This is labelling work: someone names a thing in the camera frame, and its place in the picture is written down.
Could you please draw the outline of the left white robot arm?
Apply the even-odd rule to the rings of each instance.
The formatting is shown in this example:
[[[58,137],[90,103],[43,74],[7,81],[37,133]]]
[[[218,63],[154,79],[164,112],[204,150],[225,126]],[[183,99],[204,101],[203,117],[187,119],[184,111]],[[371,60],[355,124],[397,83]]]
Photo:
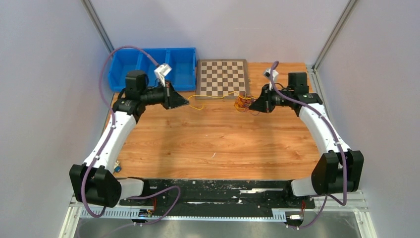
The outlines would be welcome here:
[[[80,165],[69,171],[77,201],[86,209],[89,205],[113,208],[120,200],[133,198],[139,205],[150,202],[152,193],[141,178],[117,179],[114,166],[128,135],[139,122],[147,106],[160,104],[166,110],[186,106],[189,101],[166,80],[169,69],[155,69],[158,84],[148,86],[148,76],[141,70],[132,70],[125,77],[125,88],[111,108],[109,122],[97,145]]]

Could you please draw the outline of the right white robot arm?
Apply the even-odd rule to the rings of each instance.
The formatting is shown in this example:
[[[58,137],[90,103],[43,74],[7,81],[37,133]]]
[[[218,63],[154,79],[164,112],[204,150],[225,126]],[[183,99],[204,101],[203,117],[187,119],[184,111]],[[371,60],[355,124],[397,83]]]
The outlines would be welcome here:
[[[295,207],[302,202],[303,196],[357,191],[364,156],[341,139],[326,114],[320,96],[309,92],[306,73],[289,73],[288,86],[284,89],[277,89],[273,83],[265,84],[260,96],[249,108],[271,113],[277,106],[290,107],[296,113],[308,128],[320,153],[320,159],[309,177],[290,181],[288,190],[283,192],[284,203]]]

